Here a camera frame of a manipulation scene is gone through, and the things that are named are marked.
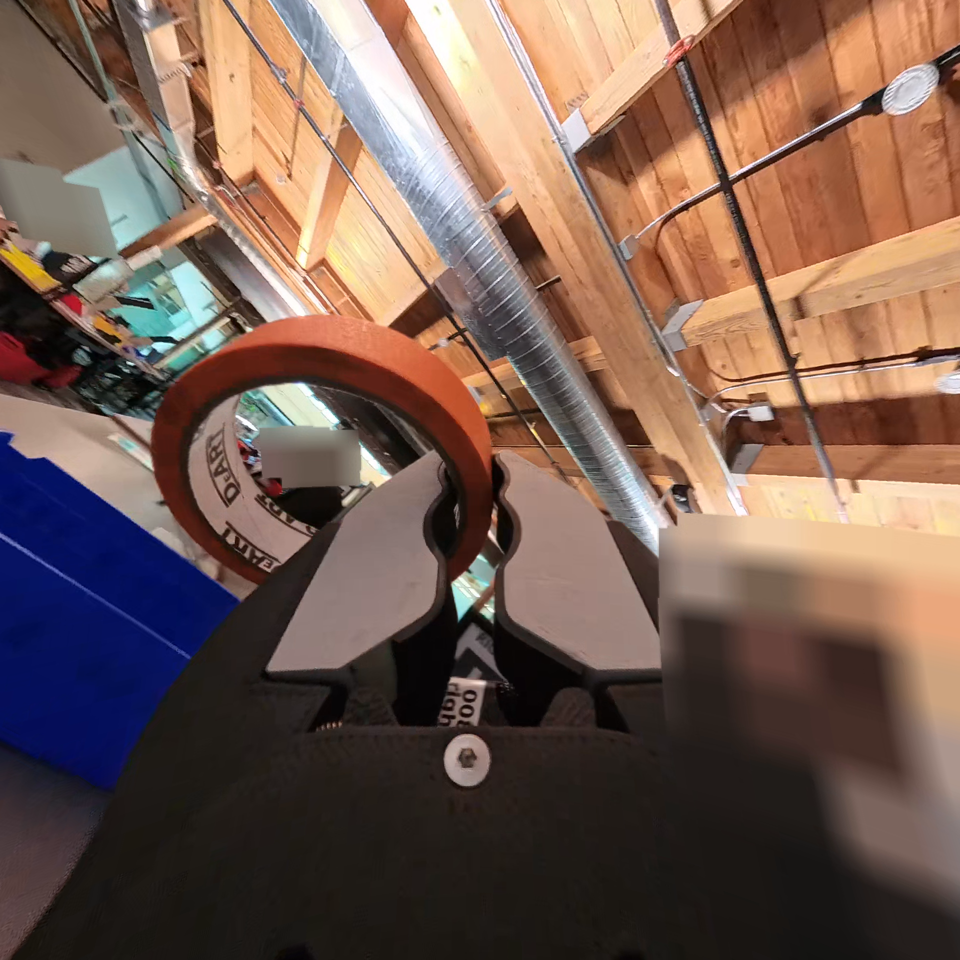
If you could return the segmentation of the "orange masking tape roll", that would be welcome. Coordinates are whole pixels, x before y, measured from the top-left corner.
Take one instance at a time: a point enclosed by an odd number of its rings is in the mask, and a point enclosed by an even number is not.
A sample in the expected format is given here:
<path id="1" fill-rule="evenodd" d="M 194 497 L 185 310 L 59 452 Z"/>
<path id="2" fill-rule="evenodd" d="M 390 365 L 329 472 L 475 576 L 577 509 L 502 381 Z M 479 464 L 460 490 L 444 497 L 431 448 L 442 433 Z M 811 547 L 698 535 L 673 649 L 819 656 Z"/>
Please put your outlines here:
<path id="1" fill-rule="evenodd" d="M 155 481 L 184 531 L 210 556 L 254 584 L 271 569 L 224 539 L 234 518 L 216 523 L 195 492 L 189 454 L 200 427 L 223 402 L 251 389 L 310 383 L 344 390 L 389 408 L 438 450 L 459 497 L 457 539 L 447 549 L 449 577 L 464 574 L 487 540 L 493 511 L 493 446 L 469 388 L 434 354 L 402 333 L 337 315 L 283 318 L 259 326 L 204 358 L 174 381 L 150 438 Z"/>

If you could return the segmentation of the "round metal ceiling disc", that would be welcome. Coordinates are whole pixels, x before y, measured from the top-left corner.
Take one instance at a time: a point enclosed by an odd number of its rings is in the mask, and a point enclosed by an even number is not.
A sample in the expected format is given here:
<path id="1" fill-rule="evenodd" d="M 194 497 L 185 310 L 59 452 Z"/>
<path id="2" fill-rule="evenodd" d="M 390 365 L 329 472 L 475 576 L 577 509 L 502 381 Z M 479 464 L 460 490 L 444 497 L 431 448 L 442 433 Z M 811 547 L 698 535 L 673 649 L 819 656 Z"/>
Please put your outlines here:
<path id="1" fill-rule="evenodd" d="M 912 66 L 882 90 L 880 108 L 889 116 L 911 114 L 930 100 L 940 83 L 940 69 L 932 62 Z"/>

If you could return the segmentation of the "cluttered storage shelf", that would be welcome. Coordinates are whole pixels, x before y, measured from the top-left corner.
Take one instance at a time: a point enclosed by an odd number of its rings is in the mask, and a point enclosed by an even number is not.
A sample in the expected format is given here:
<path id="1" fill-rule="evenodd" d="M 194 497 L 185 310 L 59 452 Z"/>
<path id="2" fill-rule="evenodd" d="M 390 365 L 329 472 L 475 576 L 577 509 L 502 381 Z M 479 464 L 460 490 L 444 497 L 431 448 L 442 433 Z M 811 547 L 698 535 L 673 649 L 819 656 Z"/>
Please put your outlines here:
<path id="1" fill-rule="evenodd" d="M 2 383 L 104 414 L 151 417 L 172 383 L 258 320 L 210 284 L 203 261 L 175 264 L 183 229 L 96 259 L 54 251 L 2 222 Z"/>

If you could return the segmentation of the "silver ventilation duct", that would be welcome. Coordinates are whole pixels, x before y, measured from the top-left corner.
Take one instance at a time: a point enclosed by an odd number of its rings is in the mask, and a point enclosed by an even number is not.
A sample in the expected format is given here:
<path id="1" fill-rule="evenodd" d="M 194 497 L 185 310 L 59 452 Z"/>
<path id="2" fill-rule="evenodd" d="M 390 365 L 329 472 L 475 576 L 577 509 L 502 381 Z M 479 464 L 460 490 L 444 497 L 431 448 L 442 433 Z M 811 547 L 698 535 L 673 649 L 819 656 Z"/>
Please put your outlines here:
<path id="1" fill-rule="evenodd" d="M 611 516 L 659 553 L 669 519 L 378 19 L 364 2 L 270 6 L 455 277 L 454 303 L 505 357 Z"/>

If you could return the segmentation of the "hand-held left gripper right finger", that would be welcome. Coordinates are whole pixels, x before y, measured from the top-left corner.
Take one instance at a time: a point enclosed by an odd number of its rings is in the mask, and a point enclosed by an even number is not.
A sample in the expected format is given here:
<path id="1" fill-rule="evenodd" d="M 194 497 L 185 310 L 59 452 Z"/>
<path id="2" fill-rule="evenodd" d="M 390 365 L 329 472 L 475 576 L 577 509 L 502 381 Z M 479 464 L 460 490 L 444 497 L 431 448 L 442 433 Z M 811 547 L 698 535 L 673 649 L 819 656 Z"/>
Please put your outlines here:
<path id="1" fill-rule="evenodd" d="M 602 513 L 516 452 L 494 463 L 498 519 L 510 525 L 497 625 L 582 679 L 659 675 L 658 628 Z"/>

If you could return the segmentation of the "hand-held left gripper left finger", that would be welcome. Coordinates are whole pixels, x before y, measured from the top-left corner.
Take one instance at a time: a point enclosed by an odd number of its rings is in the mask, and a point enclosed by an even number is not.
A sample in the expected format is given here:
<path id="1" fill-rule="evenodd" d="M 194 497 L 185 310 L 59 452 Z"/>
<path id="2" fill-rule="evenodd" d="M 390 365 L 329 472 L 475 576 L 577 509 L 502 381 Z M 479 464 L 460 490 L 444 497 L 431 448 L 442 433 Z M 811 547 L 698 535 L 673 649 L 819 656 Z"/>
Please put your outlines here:
<path id="1" fill-rule="evenodd" d="M 395 643 L 443 606 L 447 561 L 428 530 L 449 490 L 420 458 L 343 518 L 267 666 L 271 679 L 397 679 Z"/>

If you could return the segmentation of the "black ceiling pipe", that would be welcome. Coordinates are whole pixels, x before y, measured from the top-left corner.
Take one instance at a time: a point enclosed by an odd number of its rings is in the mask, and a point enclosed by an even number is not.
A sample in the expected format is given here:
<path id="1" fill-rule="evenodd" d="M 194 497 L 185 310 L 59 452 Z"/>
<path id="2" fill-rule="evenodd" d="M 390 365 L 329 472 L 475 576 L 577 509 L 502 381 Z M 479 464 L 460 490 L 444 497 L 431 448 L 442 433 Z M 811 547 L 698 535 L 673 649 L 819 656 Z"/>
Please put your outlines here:
<path id="1" fill-rule="evenodd" d="M 726 209 L 733 225 L 740 251 L 759 296 L 767 326 L 778 350 L 784 373 L 797 400 L 798 411 L 801 415 L 808 438 L 810 439 L 810 445 L 822 476 L 833 497 L 837 519 L 841 523 L 849 524 L 851 519 L 846 501 L 838 485 L 834 465 L 823 443 L 808 395 L 802 379 L 798 374 L 796 357 L 791 354 L 789 350 L 786 332 L 781 323 L 777 308 L 774 305 L 772 295 L 762 271 L 756 246 L 745 220 L 729 169 L 716 139 L 714 125 L 707 110 L 700 85 L 690 62 L 692 43 L 681 36 L 669 2 L 654 1 L 654 8 L 662 26 L 665 39 L 669 43 L 669 51 L 665 56 L 665 64 L 668 68 L 676 71 L 678 82 L 689 104 L 695 126 L 702 137 L 716 176 L 717 184 L 724 197 Z"/>

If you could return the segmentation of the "blue plastic bin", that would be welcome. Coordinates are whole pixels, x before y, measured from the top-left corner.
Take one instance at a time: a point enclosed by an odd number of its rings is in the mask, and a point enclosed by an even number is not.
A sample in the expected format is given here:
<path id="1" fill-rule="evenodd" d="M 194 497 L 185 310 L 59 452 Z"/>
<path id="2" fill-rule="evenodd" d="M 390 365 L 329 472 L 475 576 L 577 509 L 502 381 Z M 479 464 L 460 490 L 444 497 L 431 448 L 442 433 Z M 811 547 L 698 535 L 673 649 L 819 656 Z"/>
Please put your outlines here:
<path id="1" fill-rule="evenodd" d="M 113 789 L 239 600 L 53 462 L 1 440 L 1 736 Z"/>

